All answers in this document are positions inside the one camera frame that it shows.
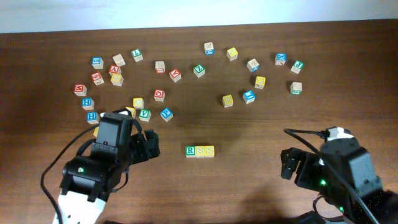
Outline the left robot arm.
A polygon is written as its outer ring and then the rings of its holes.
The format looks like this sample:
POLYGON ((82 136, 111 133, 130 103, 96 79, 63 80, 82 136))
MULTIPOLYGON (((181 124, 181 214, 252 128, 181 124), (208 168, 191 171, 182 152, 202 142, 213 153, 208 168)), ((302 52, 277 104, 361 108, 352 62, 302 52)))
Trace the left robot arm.
POLYGON ((97 137, 89 139, 63 168, 53 224, 95 223, 131 165, 160 155, 159 137, 142 130, 129 110, 104 113, 97 137))

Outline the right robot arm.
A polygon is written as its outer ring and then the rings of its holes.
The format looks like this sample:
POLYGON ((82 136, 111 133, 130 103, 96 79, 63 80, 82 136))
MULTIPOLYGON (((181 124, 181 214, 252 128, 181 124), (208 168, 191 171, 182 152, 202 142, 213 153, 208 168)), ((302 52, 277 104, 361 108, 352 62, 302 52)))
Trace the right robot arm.
POLYGON ((303 189, 318 192, 318 198, 336 207, 341 215, 327 218, 316 208, 289 223, 397 224, 397 194, 384 190, 368 150, 347 129, 332 127, 313 134, 324 139, 317 149, 301 138, 304 131, 286 128, 285 133, 309 148, 281 152, 281 177, 294 179, 303 189))

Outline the green R block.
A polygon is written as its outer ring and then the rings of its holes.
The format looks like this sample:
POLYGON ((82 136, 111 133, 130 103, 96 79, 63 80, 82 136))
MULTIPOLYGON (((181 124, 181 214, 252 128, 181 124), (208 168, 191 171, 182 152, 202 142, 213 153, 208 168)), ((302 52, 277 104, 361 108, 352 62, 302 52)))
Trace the green R block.
POLYGON ((195 154, 195 146, 186 146, 186 147, 185 147, 185 156, 186 156, 187 158, 189 158, 189 157, 196 157, 196 154, 195 154))

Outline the yellow S block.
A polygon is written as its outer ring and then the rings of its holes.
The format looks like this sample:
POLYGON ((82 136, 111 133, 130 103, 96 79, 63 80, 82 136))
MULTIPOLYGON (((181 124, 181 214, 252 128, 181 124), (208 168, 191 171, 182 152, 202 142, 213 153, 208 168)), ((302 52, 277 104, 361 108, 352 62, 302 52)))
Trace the yellow S block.
POLYGON ((205 147, 204 146, 196 146, 195 147, 195 157, 205 157, 205 147))
POLYGON ((205 146, 205 157, 214 157, 214 156, 215 156, 215 147, 205 146))

